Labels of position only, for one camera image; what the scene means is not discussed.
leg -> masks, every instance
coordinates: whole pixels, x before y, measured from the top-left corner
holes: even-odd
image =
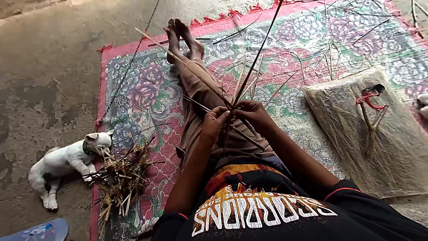
[[[58,209],[58,202],[56,201],[56,192],[58,191],[60,181],[61,179],[56,178],[49,181],[48,183],[49,186],[51,187],[51,189],[49,190],[49,207],[48,208],[51,210]]]
[[[94,172],[96,172],[97,170],[95,169],[95,166],[94,166],[94,164],[93,163],[89,163],[88,165],[87,165],[87,167],[89,168],[89,173],[94,173]]]
[[[168,50],[171,51],[178,58],[185,59],[186,57],[180,52],[180,35],[177,34],[176,32],[174,19],[171,18],[168,21],[168,27],[163,29],[165,30],[166,35],[168,36],[168,43],[169,43]],[[170,64],[176,63],[176,59],[170,54],[166,55],[166,60]]]
[[[70,165],[74,167],[74,169],[76,169],[82,176],[90,173],[89,168],[83,163],[82,160],[72,160],[69,162]],[[92,181],[92,177],[86,177],[83,179],[83,181]]]
[[[201,60],[202,55],[204,53],[204,45],[197,41],[195,38],[193,38],[192,34],[190,33],[189,27],[185,23],[183,23],[181,19],[176,18],[174,20],[174,23],[177,32],[180,34],[181,37],[183,37],[187,46],[189,46],[190,59]]]
[[[30,182],[31,187],[39,193],[43,206],[49,209],[49,193],[45,188],[46,180],[38,173],[32,173],[30,170],[28,181]]]
[[[187,66],[184,66],[183,63],[179,63],[178,61],[175,63],[180,70],[180,78],[184,86],[184,90],[192,99],[203,104],[209,109],[213,109],[219,105],[225,106],[224,102],[213,92],[212,89],[216,90],[217,93],[222,94],[227,100],[231,101],[232,99],[220,86],[218,86],[206,70],[204,63],[201,60],[203,46],[192,37],[189,27],[177,18],[175,19],[175,27],[189,46],[191,58],[193,58],[193,60],[182,60]],[[192,70],[197,72],[198,76],[203,78],[203,80],[198,78],[188,68],[192,68]],[[186,157],[184,158],[183,163],[183,166],[185,166],[187,158],[191,155],[194,146],[199,141],[199,135],[203,125],[203,112],[199,111],[198,107],[193,106],[192,103],[188,103],[184,100],[183,105],[186,124],[181,137],[181,148],[186,148]],[[265,152],[260,151],[256,146],[242,138],[236,132],[230,131],[229,139],[226,144],[227,148],[223,149],[224,146],[215,145],[211,152],[212,155],[221,157],[223,156],[223,152],[226,151],[226,153],[224,153],[225,157],[228,155],[248,156],[249,154],[260,158],[275,156],[275,153],[270,148],[268,142],[262,138],[255,137],[240,120],[235,120],[233,125],[248,137],[253,138],[256,142],[265,147]]]

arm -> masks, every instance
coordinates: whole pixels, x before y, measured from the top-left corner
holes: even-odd
[[[269,142],[278,157],[284,162],[301,188],[309,194],[317,193],[319,187],[329,188],[339,182],[333,174],[314,160],[292,141],[257,101],[241,100],[241,110],[232,110],[232,115],[247,119],[254,129]]]
[[[199,142],[172,188],[163,213],[191,212],[193,210],[198,183],[203,179],[211,149],[218,140],[222,124],[230,115],[229,111],[220,115],[225,110],[227,110],[225,107],[219,106],[205,115]]]
[[[89,168],[83,163],[82,160],[71,160],[69,161],[70,166],[72,166],[74,169],[76,169],[82,176],[89,174],[90,170]],[[83,181],[92,181],[92,177],[86,177],[83,179]]]

bare foot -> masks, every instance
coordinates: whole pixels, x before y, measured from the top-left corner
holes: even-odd
[[[178,34],[178,31],[175,30],[174,19],[170,18],[168,21],[168,27],[166,28],[164,27],[163,29],[165,30],[166,35],[168,36],[168,42],[169,42],[168,50],[171,51],[176,56],[178,56],[180,54],[180,41],[179,41],[180,35]],[[170,64],[175,63],[175,58],[170,54],[166,55],[166,60]]]
[[[181,19],[176,18],[174,23],[175,23],[175,27],[177,29],[177,32],[180,33],[180,36],[183,37],[187,46],[189,46],[190,58],[191,59],[202,59],[202,54],[205,51],[204,45],[193,38],[192,33],[190,32],[189,26],[187,26],[187,24],[183,23],[181,21]]]

white puppy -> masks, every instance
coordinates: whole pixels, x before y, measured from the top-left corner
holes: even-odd
[[[34,190],[38,191],[47,209],[57,209],[56,191],[59,188],[61,177],[77,170],[82,175],[95,172],[92,161],[96,155],[104,156],[109,152],[111,136],[109,132],[91,133],[80,140],[63,148],[54,147],[47,151],[28,174],[28,181]]]

woven mat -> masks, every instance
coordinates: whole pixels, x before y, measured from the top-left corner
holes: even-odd
[[[327,5],[323,1],[285,5],[265,44],[260,67],[262,74],[254,99],[266,102],[280,84],[297,71],[267,106],[267,111],[309,155],[338,178],[347,178],[346,170],[339,164],[333,147],[311,114],[299,87],[332,81],[377,66],[387,74],[391,86],[415,112],[412,107],[415,97],[428,90],[425,42],[398,17],[400,12],[389,1],[338,0],[327,1]],[[243,62],[248,65],[253,62],[275,9],[276,6],[266,10],[254,6],[247,15],[231,10],[215,21],[210,18],[205,18],[203,23],[192,21],[192,34],[209,38],[201,40],[205,46],[206,66],[220,86],[228,89],[232,84],[230,93],[242,71]],[[256,19],[240,34],[212,44]],[[166,36],[155,39],[163,41]],[[133,42],[103,53],[99,117],[118,89],[137,44]],[[180,142],[184,124],[183,89],[176,78],[177,69],[166,62],[165,52],[156,46],[149,47],[149,44],[149,40],[143,40],[103,123],[108,129],[114,128],[113,143],[127,139],[129,133],[135,134],[137,142],[155,135],[150,159],[165,163],[153,165],[146,171],[148,185],[145,192],[130,208],[127,217],[113,219],[107,228],[106,238],[111,240],[133,240],[149,231],[162,215],[180,173],[180,160],[174,146]],[[181,42],[181,49],[182,52],[188,50],[184,42]],[[131,144],[128,139],[115,145],[115,149],[126,149]],[[94,190],[94,198],[97,197],[98,191]],[[91,241],[97,240],[97,236],[98,210],[94,208]]]

